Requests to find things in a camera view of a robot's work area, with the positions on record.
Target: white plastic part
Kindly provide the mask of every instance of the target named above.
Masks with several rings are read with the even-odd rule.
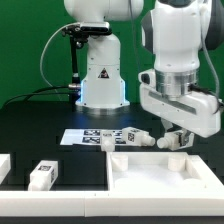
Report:
[[[173,132],[165,133],[165,136],[157,141],[157,145],[160,149],[177,150],[180,148],[179,136]]]
[[[155,139],[149,135],[149,132],[137,128],[123,128],[122,139],[128,144],[137,146],[153,146]]]
[[[125,154],[112,154],[111,163],[113,171],[124,172],[128,170],[128,156]]]
[[[5,179],[11,169],[11,161],[9,154],[0,154],[0,184]]]
[[[143,0],[132,0],[134,18],[141,13],[143,4]],[[77,21],[102,22],[131,19],[129,0],[64,0],[64,5],[68,13]]]
[[[30,174],[28,191],[49,191],[58,177],[58,162],[42,160]]]
[[[106,152],[115,151],[115,136],[110,130],[101,130],[100,132],[101,150]]]
[[[168,169],[181,172],[186,169],[186,156],[184,154],[172,153],[168,158]]]
[[[204,138],[217,133],[221,128],[221,116],[217,110],[217,99],[211,95],[192,92],[181,96],[176,107],[161,98],[149,85],[140,85],[140,101],[144,110],[170,121]]]

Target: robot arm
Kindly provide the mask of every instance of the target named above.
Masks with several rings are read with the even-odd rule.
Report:
[[[79,22],[130,20],[129,0],[64,0],[70,16]],[[142,11],[143,0],[132,0],[133,17]]]
[[[198,51],[224,40],[219,0],[157,0],[142,21],[143,45],[155,54],[154,69],[139,74],[141,104],[171,123],[209,137],[220,130],[217,98],[192,91],[197,85]]]

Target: small white block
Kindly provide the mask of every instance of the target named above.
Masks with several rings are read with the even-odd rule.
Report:
[[[186,169],[186,158],[179,153],[171,153],[168,158],[168,169],[174,172],[181,172]]]
[[[10,155],[0,154],[0,184],[11,169]]]
[[[157,146],[160,149],[168,148],[175,151],[180,148],[179,135],[176,132],[167,132],[163,138],[157,141]]]
[[[102,130],[100,133],[101,150],[106,152],[115,151],[115,137],[111,130]]]
[[[58,162],[42,160],[30,174],[28,191],[49,191],[58,177]]]
[[[111,155],[112,169],[117,172],[128,170],[128,156],[124,154]]]

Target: cable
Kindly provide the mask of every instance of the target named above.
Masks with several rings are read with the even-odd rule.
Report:
[[[35,90],[33,92],[33,94],[35,93],[40,93],[40,92],[44,92],[44,91],[49,91],[49,90],[55,90],[55,89],[67,89],[68,86],[53,86],[53,87],[45,87],[45,88],[42,88],[42,89],[38,89],[38,90]],[[32,97],[32,93],[27,96],[23,101],[28,101],[31,97]]]
[[[74,25],[74,24],[75,24],[75,23],[71,23],[71,24],[62,26],[60,29],[58,29],[58,30],[57,30],[57,31],[50,37],[50,39],[47,41],[47,43],[46,43],[46,45],[45,45],[45,47],[44,47],[44,50],[43,50],[43,52],[42,52],[42,54],[41,54],[41,58],[40,58],[40,74],[41,74],[41,77],[42,77],[42,79],[44,80],[44,82],[45,82],[47,85],[49,85],[50,87],[54,87],[54,86],[53,86],[53,85],[46,79],[46,77],[45,77],[45,75],[44,75],[44,71],[43,71],[43,61],[44,61],[44,56],[45,56],[45,54],[46,54],[46,51],[47,51],[47,49],[48,49],[48,47],[49,47],[51,41],[54,39],[54,37],[55,37],[59,32],[61,32],[62,29],[66,28],[66,27],[68,27],[68,26]]]
[[[135,24],[134,24],[134,16],[133,16],[133,9],[132,9],[132,2],[129,0],[129,8],[130,8],[130,13],[131,13],[131,24],[132,24],[132,34],[133,34],[133,47],[134,47],[134,52],[135,52],[135,60],[137,64],[137,69],[138,73],[141,72],[141,66],[140,66],[140,61],[138,57],[138,51],[137,51],[137,40],[136,40],[136,29],[135,29]]]
[[[220,102],[220,112],[223,113],[224,112],[224,103]]]
[[[15,99],[18,99],[18,98],[21,98],[21,97],[27,97],[27,96],[45,96],[45,95],[55,95],[55,94],[60,94],[60,95],[62,95],[62,94],[64,94],[64,95],[69,95],[70,94],[70,92],[58,92],[58,93],[29,93],[29,94],[23,94],[23,95],[18,95],[18,96],[15,96],[15,97],[13,97],[13,98],[11,98],[11,99],[9,99],[9,100],[7,100],[4,104],[3,104],[3,108],[7,105],[7,104],[9,104],[11,101],[13,101],[13,100],[15,100]]]
[[[215,70],[215,67],[209,57],[209,54],[208,54],[208,50],[207,50],[207,47],[206,47],[206,44],[205,44],[205,39],[203,38],[203,35],[201,35],[201,42],[202,42],[202,48],[203,48],[203,51],[204,51],[204,55],[205,55],[205,58],[207,60],[207,63],[210,67],[210,70],[212,72],[212,75],[214,77],[214,80],[215,80],[215,86],[216,86],[216,90],[215,90],[215,96],[219,99],[219,94],[220,94],[220,82],[219,82],[219,77],[217,75],[217,72]]]
[[[198,93],[204,93],[206,95],[212,95],[212,96],[214,96],[214,94],[209,89],[202,88],[202,87],[197,86],[197,85],[194,85],[194,84],[190,84],[189,90],[190,91],[195,91],[195,92],[198,92]]]

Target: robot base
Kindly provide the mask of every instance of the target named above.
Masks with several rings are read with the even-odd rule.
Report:
[[[124,105],[116,108],[93,108],[86,107],[80,102],[76,102],[76,111],[93,115],[115,115],[129,112],[130,103],[127,101]]]

